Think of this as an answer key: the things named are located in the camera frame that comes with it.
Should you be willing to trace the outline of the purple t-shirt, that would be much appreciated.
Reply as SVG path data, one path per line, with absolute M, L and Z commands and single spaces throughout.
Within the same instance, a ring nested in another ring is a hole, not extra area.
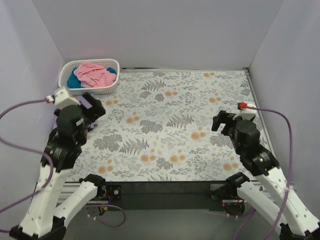
M 84 98 L 83 96 L 77 96 L 76 99 L 80 102 L 80 106 L 81 106 L 81 109 L 82 109 L 82 112 L 83 114 L 86 116 L 86 117 L 92 117 L 93 116 L 93 105 L 86 99 Z M 57 125 L 57 113 L 54 112 L 53 113 L 53 125 L 52 125 L 52 130 L 55 129 L 58 125 Z M 93 121 L 89 127 L 88 127 L 88 131 L 92 131 L 94 128 L 96 128 L 98 126 L 98 122 L 97 120 Z

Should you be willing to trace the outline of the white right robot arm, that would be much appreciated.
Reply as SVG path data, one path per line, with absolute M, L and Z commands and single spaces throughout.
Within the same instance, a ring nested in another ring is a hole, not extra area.
M 281 240 L 318 240 L 320 220 L 313 215 L 294 189 L 287 184 L 276 157 L 260 143 L 260 131 L 254 123 L 257 112 L 242 109 L 238 114 L 221 110 L 213 117 L 211 130 L 224 125 L 221 134 L 230 138 L 242 165 L 267 191 L 262 193 L 242 172 L 226 179 L 215 194 L 240 198 L 259 212 Z

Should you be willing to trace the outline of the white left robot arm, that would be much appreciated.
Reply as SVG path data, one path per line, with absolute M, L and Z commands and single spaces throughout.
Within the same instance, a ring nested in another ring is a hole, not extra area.
M 89 174 L 80 186 L 58 206 L 62 188 L 86 144 L 90 126 L 106 111 L 100 100 L 85 92 L 81 100 L 59 90 L 46 98 L 56 105 L 56 127 L 50 132 L 40 161 L 39 179 L 28 211 L 9 231 L 16 240 L 61 240 L 73 217 L 92 199 L 106 196 L 106 180 Z

